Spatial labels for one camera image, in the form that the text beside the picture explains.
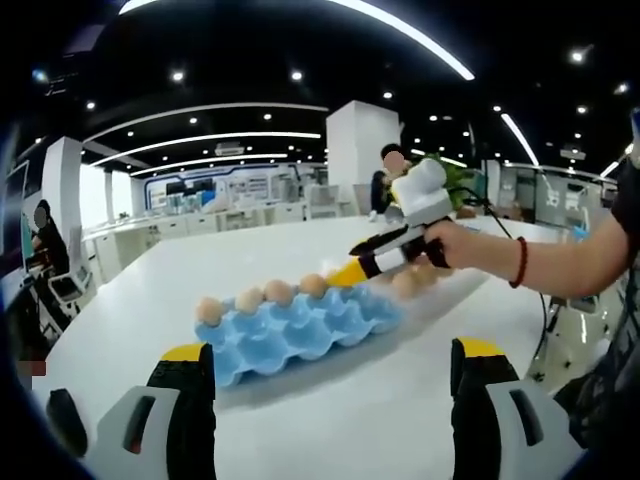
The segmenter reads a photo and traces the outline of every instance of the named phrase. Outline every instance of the human hand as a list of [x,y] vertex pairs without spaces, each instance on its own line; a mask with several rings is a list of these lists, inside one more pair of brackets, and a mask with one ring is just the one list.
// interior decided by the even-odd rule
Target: human hand
[[444,257],[451,268],[472,266],[477,235],[466,228],[454,222],[438,222],[427,229],[424,239],[427,243],[433,240],[442,242]]

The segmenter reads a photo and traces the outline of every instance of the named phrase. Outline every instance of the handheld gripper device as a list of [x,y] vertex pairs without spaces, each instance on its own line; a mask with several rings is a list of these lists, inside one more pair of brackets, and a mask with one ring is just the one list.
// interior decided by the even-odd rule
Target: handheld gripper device
[[356,245],[347,265],[329,275],[334,287],[351,287],[412,262],[426,254],[436,267],[449,268],[442,243],[425,242],[425,229],[440,221],[450,221],[453,206],[444,188],[446,172],[437,161],[425,159],[391,185],[391,194],[404,215],[400,228],[375,235]]

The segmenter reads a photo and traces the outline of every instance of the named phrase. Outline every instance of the person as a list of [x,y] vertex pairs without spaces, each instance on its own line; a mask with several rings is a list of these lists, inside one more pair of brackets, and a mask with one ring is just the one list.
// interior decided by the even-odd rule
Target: person
[[613,425],[620,425],[614,416],[619,417],[625,406],[637,408],[640,400],[629,398],[640,385],[640,158],[636,163],[626,161],[621,166],[619,193],[611,212],[580,243],[527,244],[473,233],[454,222],[437,223],[425,232],[427,242],[442,242],[451,267],[477,268],[547,295],[595,295],[626,277],[622,317],[606,355],[556,396],[583,447],[603,446],[604,439],[611,438]]
[[[60,236],[55,221],[51,217],[51,207],[46,200],[42,199],[38,202],[34,212],[34,219],[38,232],[31,241],[36,253],[46,251],[47,266],[51,267],[48,277],[68,273],[69,254],[67,253],[67,246]],[[48,277],[39,275],[34,283],[34,288],[53,321],[62,330],[65,330],[69,325],[69,317],[61,310],[56,298],[49,289]]]
[[383,214],[391,202],[391,183],[402,176],[411,167],[411,162],[405,160],[402,147],[391,143],[382,148],[380,152],[386,171],[378,170],[371,179],[371,214]]

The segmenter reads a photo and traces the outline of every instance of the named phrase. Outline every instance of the blue egg carton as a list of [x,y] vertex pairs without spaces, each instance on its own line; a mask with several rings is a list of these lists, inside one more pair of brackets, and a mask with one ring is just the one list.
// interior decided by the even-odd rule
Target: blue egg carton
[[220,388],[236,385],[247,372],[274,375],[295,357],[317,360],[336,343],[352,347],[402,319],[399,308],[364,286],[329,288],[321,299],[296,293],[290,306],[264,302],[253,315],[237,311],[234,299],[223,303],[219,326],[196,327],[198,338],[213,348]]

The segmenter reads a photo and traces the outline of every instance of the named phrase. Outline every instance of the black cable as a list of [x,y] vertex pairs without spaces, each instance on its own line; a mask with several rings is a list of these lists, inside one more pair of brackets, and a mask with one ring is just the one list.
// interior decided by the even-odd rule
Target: black cable
[[[502,224],[502,222],[500,221],[496,213],[493,211],[493,208],[491,208],[492,207],[491,202],[489,201],[488,198],[482,198],[482,196],[478,195],[476,192],[474,192],[468,187],[461,186],[461,187],[455,187],[455,188],[449,189],[449,193],[461,192],[461,191],[470,193],[475,199],[477,199],[482,204],[485,211],[489,212],[489,215],[491,215],[494,218],[494,220],[498,223],[498,226],[502,229],[505,235],[508,238],[513,240],[513,235],[509,233],[509,230],[506,229],[506,227]],[[540,334],[540,340],[538,341],[538,346],[536,347],[536,351],[533,354],[534,359],[538,356],[538,353],[540,353],[540,349],[544,344],[544,340],[546,338],[546,333],[547,333],[547,324],[548,324],[547,306],[544,303],[544,296],[541,293],[538,293],[538,295],[540,296],[540,301],[542,302],[542,333]]]

